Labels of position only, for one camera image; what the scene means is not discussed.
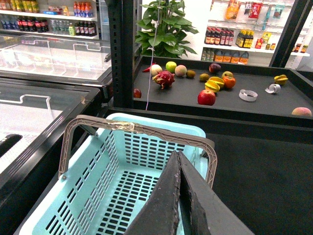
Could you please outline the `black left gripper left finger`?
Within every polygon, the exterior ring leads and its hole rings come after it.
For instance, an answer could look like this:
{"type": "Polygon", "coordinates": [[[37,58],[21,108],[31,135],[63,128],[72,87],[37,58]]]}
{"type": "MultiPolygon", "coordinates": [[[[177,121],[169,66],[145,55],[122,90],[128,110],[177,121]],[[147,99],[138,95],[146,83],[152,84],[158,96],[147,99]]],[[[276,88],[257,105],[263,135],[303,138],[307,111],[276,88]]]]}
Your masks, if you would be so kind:
{"type": "Polygon", "coordinates": [[[173,151],[148,201],[127,228],[126,235],[175,235],[179,223],[181,167],[173,151]]]}

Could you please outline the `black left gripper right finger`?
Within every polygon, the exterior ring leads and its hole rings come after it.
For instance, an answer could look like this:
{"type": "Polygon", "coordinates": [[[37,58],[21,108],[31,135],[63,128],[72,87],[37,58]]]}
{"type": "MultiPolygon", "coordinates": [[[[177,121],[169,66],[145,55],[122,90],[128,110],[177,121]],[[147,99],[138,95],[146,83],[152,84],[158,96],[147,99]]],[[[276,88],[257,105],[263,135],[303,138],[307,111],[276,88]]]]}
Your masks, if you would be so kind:
{"type": "Polygon", "coordinates": [[[252,235],[253,232],[221,201],[186,156],[181,166],[180,209],[186,235],[252,235]]]}

